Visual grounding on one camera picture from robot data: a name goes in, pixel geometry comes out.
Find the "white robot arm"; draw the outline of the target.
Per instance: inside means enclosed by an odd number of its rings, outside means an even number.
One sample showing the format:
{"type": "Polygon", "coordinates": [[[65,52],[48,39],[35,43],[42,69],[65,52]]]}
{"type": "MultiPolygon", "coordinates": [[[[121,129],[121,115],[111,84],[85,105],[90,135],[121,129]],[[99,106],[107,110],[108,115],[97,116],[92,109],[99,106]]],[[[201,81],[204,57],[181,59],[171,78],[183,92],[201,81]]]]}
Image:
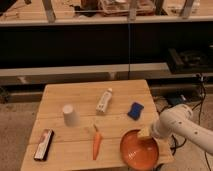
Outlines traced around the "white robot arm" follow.
{"type": "Polygon", "coordinates": [[[192,122],[192,116],[193,111],[188,105],[176,105],[164,110],[152,124],[140,129],[137,137],[140,140],[166,139],[175,133],[213,155],[213,131],[192,122]]]}

